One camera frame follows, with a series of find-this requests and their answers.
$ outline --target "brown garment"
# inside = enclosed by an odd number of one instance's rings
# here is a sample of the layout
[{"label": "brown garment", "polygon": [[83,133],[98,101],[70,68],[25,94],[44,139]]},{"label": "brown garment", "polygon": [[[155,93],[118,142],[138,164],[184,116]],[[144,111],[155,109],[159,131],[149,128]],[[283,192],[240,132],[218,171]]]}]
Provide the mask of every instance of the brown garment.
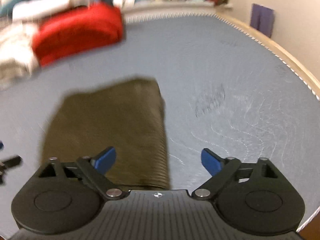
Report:
[{"label": "brown garment", "polygon": [[125,189],[168,189],[164,102],[155,80],[134,79],[65,98],[44,140],[42,163],[72,162],[114,146],[106,177]]}]

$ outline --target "beige wall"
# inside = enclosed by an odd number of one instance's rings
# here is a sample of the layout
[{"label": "beige wall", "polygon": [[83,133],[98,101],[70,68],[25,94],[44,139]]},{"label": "beige wall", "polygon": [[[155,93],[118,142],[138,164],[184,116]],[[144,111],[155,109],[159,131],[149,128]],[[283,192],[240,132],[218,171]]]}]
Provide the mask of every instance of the beige wall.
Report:
[{"label": "beige wall", "polygon": [[249,24],[251,5],[275,10],[272,39],[320,80],[320,0],[230,0],[231,16]]}]

